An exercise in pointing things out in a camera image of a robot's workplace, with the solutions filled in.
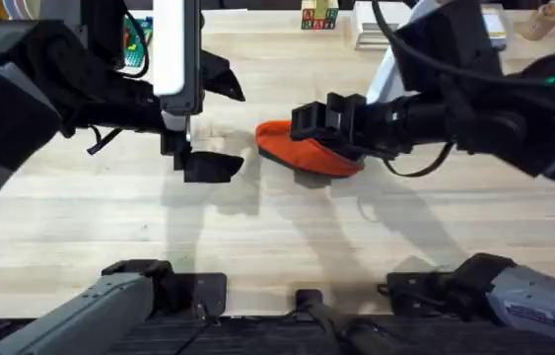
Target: light wooden surface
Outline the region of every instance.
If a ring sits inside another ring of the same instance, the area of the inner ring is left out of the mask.
[[[452,154],[417,179],[369,159],[323,186],[257,156],[258,123],[368,89],[382,53],[349,49],[345,16],[334,32],[302,33],[298,13],[206,13],[203,46],[231,59],[247,102],[209,95],[193,132],[199,147],[246,157],[230,184],[183,184],[143,134],[122,133],[91,158],[83,131],[30,159],[0,193],[0,318],[41,316],[128,258],[226,273],[230,315],[284,313],[304,287],[342,310],[384,312],[374,290],[388,272],[454,268],[479,251],[555,275],[555,183],[494,158]],[[508,70],[555,51],[555,31],[534,43],[512,35]],[[425,166],[438,150],[398,167]]]

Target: orange object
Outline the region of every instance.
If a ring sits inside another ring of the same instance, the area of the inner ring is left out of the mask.
[[[291,168],[346,178],[363,169],[357,162],[325,148],[314,139],[290,139],[290,121],[264,122],[255,129],[255,141],[260,155]]]

